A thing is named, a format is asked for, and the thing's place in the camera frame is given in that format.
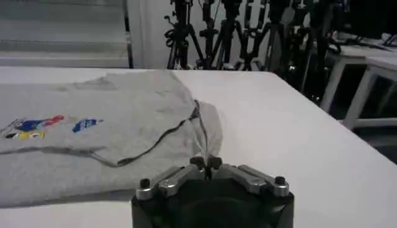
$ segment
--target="white table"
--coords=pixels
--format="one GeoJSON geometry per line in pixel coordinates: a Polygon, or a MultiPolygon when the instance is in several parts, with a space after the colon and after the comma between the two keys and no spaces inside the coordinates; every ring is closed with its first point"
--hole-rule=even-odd
{"type": "MultiPolygon", "coordinates": [[[[367,65],[367,70],[354,95],[349,111],[347,111],[343,125],[348,129],[359,126],[397,126],[397,118],[359,118],[377,77],[384,77],[394,83],[397,82],[397,58],[367,58],[367,65]]],[[[390,87],[384,100],[388,100],[393,89],[394,85],[390,87]]]]}
{"type": "MultiPolygon", "coordinates": [[[[114,69],[0,68],[2,83],[86,81],[114,69]]],[[[283,175],[296,228],[395,227],[397,166],[267,72],[178,71],[220,113],[223,160],[283,175]]],[[[131,227],[127,202],[0,209],[8,227],[131,227]]]]}
{"type": "Polygon", "coordinates": [[[335,65],[332,69],[328,84],[324,93],[323,101],[320,107],[329,112],[332,101],[341,81],[343,71],[348,64],[365,64],[366,57],[395,57],[397,58],[396,50],[385,51],[375,48],[363,46],[341,46],[342,52],[338,55],[330,53],[329,57],[335,60],[335,65]]]}

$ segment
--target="camera tripod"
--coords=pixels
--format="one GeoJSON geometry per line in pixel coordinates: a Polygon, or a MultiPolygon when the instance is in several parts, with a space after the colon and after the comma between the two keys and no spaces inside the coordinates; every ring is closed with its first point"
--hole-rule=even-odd
{"type": "Polygon", "coordinates": [[[331,50],[329,46],[335,45],[337,48],[335,52],[341,52],[340,45],[332,39],[332,24],[335,20],[333,17],[340,7],[340,0],[320,0],[313,4],[313,9],[311,10],[308,40],[306,42],[304,58],[300,64],[300,68],[302,69],[301,72],[303,73],[300,92],[304,93],[306,90],[309,90],[309,99],[316,103],[321,101],[323,90],[326,87],[328,79],[329,70],[326,68],[325,60],[327,52],[331,50]],[[317,63],[313,77],[315,82],[312,83],[314,86],[305,89],[314,41],[317,43],[317,63]]]}
{"type": "Polygon", "coordinates": [[[284,26],[280,23],[280,21],[283,16],[284,10],[288,7],[289,3],[290,3],[289,0],[270,0],[270,10],[269,10],[270,22],[265,24],[265,28],[263,31],[264,37],[266,36],[267,32],[270,32],[269,42],[265,53],[264,65],[261,66],[261,62],[256,61],[256,64],[261,71],[275,71],[275,69],[272,69],[271,67],[272,67],[272,61],[274,59],[273,48],[275,44],[276,34],[279,35],[281,52],[282,54],[284,53],[284,49],[285,49],[284,26]]]}
{"type": "Polygon", "coordinates": [[[226,19],[222,20],[219,35],[216,39],[214,49],[208,61],[208,65],[212,66],[216,53],[220,48],[215,67],[217,70],[225,69],[225,64],[230,62],[231,40],[233,39],[233,32],[237,31],[240,42],[243,38],[241,24],[236,20],[237,16],[239,15],[239,8],[242,0],[221,1],[226,10],[226,19]]]}
{"type": "Polygon", "coordinates": [[[173,29],[168,30],[164,34],[167,38],[166,44],[171,48],[167,69],[175,69],[177,62],[182,69],[189,68],[187,65],[189,42],[186,40],[189,35],[192,37],[200,61],[204,63],[203,53],[197,41],[194,28],[190,24],[190,10],[193,5],[192,0],[171,0],[171,4],[172,3],[175,3],[175,12],[173,12],[172,15],[176,15],[177,22],[173,24],[169,16],[164,17],[173,26],[173,29]]]}
{"type": "Polygon", "coordinates": [[[205,38],[205,59],[204,62],[201,60],[197,61],[198,67],[203,67],[203,69],[211,69],[212,64],[210,63],[212,58],[212,49],[213,49],[213,38],[216,34],[218,34],[218,30],[214,29],[215,20],[211,18],[211,6],[215,2],[215,0],[204,0],[204,4],[202,6],[203,10],[203,21],[207,25],[206,29],[199,32],[200,37],[205,38]]]}
{"type": "Polygon", "coordinates": [[[258,18],[257,26],[254,28],[251,27],[251,22],[250,22],[251,11],[252,11],[251,4],[253,2],[254,0],[247,0],[246,3],[246,10],[244,15],[244,32],[243,32],[243,38],[241,39],[241,49],[240,49],[240,58],[243,59],[244,62],[243,63],[240,61],[237,62],[236,65],[234,66],[236,70],[239,70],[241,65],[244,64],[242,68],[243,71],[252,71],[251,62],[254,58],[258,57],[261,43],[263,42],[263,39],[265,38],[267,31],[270,29],[269,26],[265,26],[265,28],[262,29],[265,21],[267,0],[261,0],[261,8],[259,10],[259,18],[258,18]],[[248,41],[250,38],[254,39],[254,46],[252,48],[252,51],[248,52],[248,41]]]}

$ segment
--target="silver metal bracket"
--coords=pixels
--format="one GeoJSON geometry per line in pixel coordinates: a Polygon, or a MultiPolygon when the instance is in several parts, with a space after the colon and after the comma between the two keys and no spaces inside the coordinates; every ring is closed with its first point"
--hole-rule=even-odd
{"type": "Polygon", "coordinates": [[[158,175],[149,181],[149,186],[140,186],[135,191],[135,196],[138,200],[150,200],[158,190],[159,182],[174,175],[180,170],[178,167],[171,167],[164,173],[158,175]]]}
{"type": "Polygon", "coordinates": [[[233,167],[229,164],[223,164],[217,171],[217,173],[213,176],[214,179],[225,179],[230,178],[236,180],[239,184],[241,184],[245,189],[253,194],[259,194],[261,192],[261,188],[266,186],[266,182],[258,177],[250,175],[236,167],[233,167]]]}
{"type": "Polygon", "coordinates": [[[283,177],[273,178],[269,175],[261,173],[260,171],[253,169],[247,165],[240,165],[238,167],[241,171],[244,171],[252,176],[263,179],[268,184],[269,190],[275,196],[288,196],[290,194],[290,185],[285,181],[283,177]]]}
{"type": "Polygon", "coordinates": [[[188,165],[175,173],[173,176],[161,180],[159,182],[159,189],[166,196],[174,196],[178,189],[188,180],[204,180],[204,170],[200,170],[196,165],[188,165]]]}

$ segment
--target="screw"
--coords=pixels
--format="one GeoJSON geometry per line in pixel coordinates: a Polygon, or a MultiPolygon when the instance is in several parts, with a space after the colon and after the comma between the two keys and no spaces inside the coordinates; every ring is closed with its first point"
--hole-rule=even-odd
{"type": "Polygon", "coordinates": [[[285,178],[276,177],[274,183],[276,183],[277,185],[285,185],[285,178]]]}
{"type": "Polygon", "coordinates": [[[141,179],[140,181],[140,187],[141,188],[149,188],[150,186],[150,180],[145,178],[145,179],[141,179]]]}

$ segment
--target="gray t-shirt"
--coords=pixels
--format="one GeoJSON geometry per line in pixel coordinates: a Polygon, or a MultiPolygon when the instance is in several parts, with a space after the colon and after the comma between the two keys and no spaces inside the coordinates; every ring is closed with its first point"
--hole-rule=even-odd
{"type": "Polygon", "coordinates": [[[169,71],[2,85],[0,105],[0,206],[131,189],[221,145],[215,107],[169,71]]]}

